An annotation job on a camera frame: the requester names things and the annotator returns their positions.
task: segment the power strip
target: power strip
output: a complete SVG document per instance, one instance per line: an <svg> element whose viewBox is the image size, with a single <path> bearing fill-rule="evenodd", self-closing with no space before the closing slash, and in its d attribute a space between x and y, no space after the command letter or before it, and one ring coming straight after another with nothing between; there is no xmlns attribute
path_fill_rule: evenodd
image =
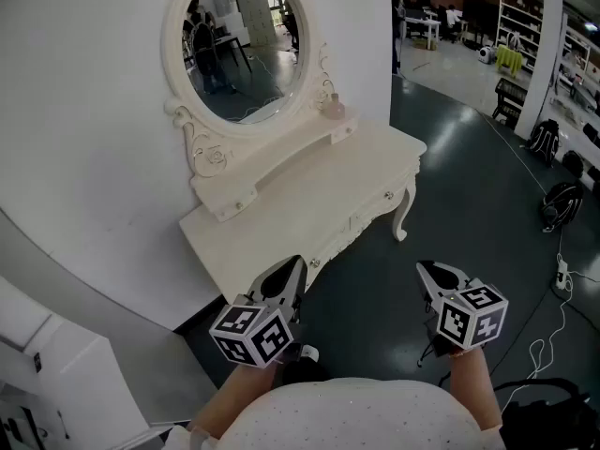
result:
<svg viewBox="0 0 600 450"><path fill-rule="evenodd" d="M566 287L566 279L568 275L568 266L563 259L559 259L559 268L556 271L556 281L554 285L559 290L564 290Z"/></svg>

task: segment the person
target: person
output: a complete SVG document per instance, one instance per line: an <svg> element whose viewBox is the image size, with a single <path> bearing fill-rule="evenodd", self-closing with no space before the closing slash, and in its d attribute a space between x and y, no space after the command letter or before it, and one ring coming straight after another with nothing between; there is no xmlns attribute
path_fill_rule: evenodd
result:
<svg viewBox="0 0 600 450"><path fill-rule="evenodd" d="M208 94L215 94L217 89L213 78L219 87L228 88L235 93L235 87L229 82L223 65L217 57L213 29L215 18L210 12L204 11L199 0L191 0L187 7L187 19L184 21L184 32L187 32L196 60L196 66L202 74L203 89Z"/></svg>
<svg viewBox="0 0 600 450"><path fill-rule="evenodd" d="M281 14L281 21L287 28L288 32L292 36L292 47L298 52L300 50L300 38L298 34L298 23L296 22L296 17L293 14L293 8L290 4L290 0L286 0L283 3L283 7L279 11Z"/></svg>
<svg viewBox="0 0 600 450"><path fill-rule="evenodd" d="M458 33L458 27L455 27L455 24L460 23L460 18L457 15L454 5L448 6L448 9L446 10L446 20L448 21L448 34L452 43L454 43Z"/></svg>
<svg viewBox="0 0 600 450"><path fill-rule="evenodd" d="M398 75L400 62L396 52L396 40L400 38L400 8L401 0L392 0L392 73Z"/></svg>
<svg viewBox="0 0 600 450"><path fill-rule="evenodd" d="M172 429L164 449L503 450L483 351L456 352L450 361L450 393L424 382L368 379L271 390L277 364L239 366L187 428Z"/></svg>

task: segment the white vanity table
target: white vanity table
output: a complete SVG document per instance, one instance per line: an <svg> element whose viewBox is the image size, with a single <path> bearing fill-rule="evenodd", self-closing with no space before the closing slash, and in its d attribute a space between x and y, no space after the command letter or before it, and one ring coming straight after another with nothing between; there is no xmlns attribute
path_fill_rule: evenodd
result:
<svg viewBox="0 0 600 450"><path fill-rule="evenodd" d="M181 56L189 1L173 0L165 21L163 62L174 92L165 110L186 134L190 183L202 201L180 225L226 299L294 255L308 264L308 288L375 217L395 209L392 233L402 241L426 146L352 108L338 120L323 116L334 91L333 55L309 0L290 0L300 42L292 82L278 108L251 124L211 112L212 96L190 83Z"/></svg>

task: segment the oval mirror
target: oval mirror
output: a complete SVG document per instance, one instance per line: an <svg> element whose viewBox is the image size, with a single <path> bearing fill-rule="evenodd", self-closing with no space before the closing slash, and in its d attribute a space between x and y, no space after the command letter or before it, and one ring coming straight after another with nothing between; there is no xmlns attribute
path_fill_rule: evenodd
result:
<svg viewBox="0 0 600 450"><path fill-rule="evenodd" d="M214 114L261 122L298 81L300 22L292 0L191 0L182 52L194 90Z"/></svg>

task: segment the white pillar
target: white pillar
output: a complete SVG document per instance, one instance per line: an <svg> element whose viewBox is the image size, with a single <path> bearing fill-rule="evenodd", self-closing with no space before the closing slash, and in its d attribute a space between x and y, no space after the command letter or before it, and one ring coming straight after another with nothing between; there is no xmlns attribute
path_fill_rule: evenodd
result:
<svg viewBox="0 0 600 450"><path fill-rule="evenodd" d="M523 139L528 139L531 135L546 98L552 70L554 69L554 60L561 40L562 21L563 0L544 0L544 19L542 21L540 46L535 59L532 81L515 128L515 133Z"/></svg>

